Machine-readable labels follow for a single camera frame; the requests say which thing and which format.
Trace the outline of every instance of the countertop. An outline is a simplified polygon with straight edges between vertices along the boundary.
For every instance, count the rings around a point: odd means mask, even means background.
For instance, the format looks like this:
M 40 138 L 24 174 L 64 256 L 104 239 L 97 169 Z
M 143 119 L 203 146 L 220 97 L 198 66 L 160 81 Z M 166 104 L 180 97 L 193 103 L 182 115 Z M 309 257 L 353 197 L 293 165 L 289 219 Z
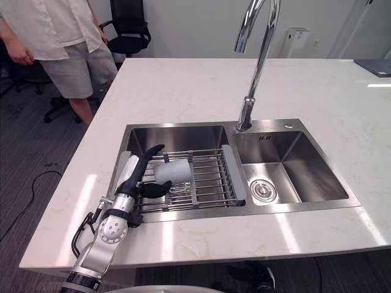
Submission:
M 72 267 L 76 258 L 71 239 L 108 191 L 126 125 L 236 120 L 255 63 L 255 59 L 126 59 L 20 267 L 58 275 Z M 300 118 L 362 206 L 146 223 L 128 233 L 112 267 L 389 247 L 390 84 L 391 78 L 378 78 L 352 60 L 268 59 L 252 118 Z M 79 247 L 91 239 L 90 231 L 84 233 Z

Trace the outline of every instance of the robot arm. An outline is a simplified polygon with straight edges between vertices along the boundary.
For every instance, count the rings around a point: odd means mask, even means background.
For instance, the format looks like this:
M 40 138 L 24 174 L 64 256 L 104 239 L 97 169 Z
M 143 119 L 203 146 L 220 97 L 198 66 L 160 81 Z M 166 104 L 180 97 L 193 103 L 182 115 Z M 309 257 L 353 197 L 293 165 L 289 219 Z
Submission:
M 102 198 L 97 211 L 109 204 L 109 209 L 101 217 L 93 241 L 81 252 L 71 273 L 63 284 L 61 293 L 94 293 L 98 290 L 103 275 L 107 272 L 119 243 L 125 238 L 128 227 L 134 224 L 134 217 L 139 225 L 141 215 L 132 214 L 134 203 L 139 196 L 157 198 L 165 195 L 171 188 L 171 181 L 163 185 L 140 184 L 148 161 L 164 148 L 157 145 L 143 156 L 129 158 L 127 172 L 130 177 L 117 188 L 114 200 Z

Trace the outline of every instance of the chrome faucet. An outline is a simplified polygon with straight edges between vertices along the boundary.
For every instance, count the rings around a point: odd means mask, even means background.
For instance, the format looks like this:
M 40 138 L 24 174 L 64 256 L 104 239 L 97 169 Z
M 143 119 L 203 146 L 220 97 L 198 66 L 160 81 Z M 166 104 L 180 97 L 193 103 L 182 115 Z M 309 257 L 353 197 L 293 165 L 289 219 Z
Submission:
M 255 20 L 257 19 L 259 11 L 262 9 L 266 0 L 251 0 L 250 6 L 246 11 L 243 19 L 243 24 L 239 31 L 238 39 L 235 44 L 235 52 L 243 53 L 246 48 L 247 40 L 251 34 Z M 268 55 L 271 40 L 274 31 L 276 30 L 277 20 L 280 13 L 281 0 L 270 0 L 270 14 L 269 21 L 266 27 L 265 36 L 263 37 L 261 51 L 258 59 L 255 72 L 252 77 L 251 86 L 248 95 L 244 98 L 242 109 L 240 111 L 239 121 L 236 126 L 238 131 L 246 131 L 251 125 L 251 112 L 255 104 L 254 93 L 261 77 L 262 69 L 265 64 L 266 56 Z

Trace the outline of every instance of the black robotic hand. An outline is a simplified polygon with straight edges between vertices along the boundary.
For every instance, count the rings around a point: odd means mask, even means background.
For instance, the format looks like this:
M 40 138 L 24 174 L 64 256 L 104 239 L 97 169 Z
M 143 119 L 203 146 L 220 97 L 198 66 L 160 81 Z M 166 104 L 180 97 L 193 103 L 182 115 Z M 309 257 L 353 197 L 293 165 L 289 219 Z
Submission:
M 137 198 L 139 195 L 146 198 L 158 198 L 168 193 L 172 185 L 171 181 L 167 181 L 163 185 L 140 184 L 139 187 L 137 187 L 138 182 L 142 179 L 145 170 L 147 169 L 149 160 L 152 159 L 153 156 L 156 156 L 163 148 L 164 145 L 156 145 L 140 156 L 130 178 L 124 181 L 115 193 L 128 194 L 133 198 Z

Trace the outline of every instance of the drain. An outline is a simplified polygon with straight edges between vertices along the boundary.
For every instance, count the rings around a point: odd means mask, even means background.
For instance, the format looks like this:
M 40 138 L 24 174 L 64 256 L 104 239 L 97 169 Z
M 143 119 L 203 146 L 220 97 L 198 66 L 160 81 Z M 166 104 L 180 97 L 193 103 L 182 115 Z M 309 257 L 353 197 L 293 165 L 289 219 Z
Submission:
M 264 203 L 269 203 L 276 199 L 277 192 L 274 186 L 266 180 L 255 180 L 250 185 L 250 191 L 254 198 Z

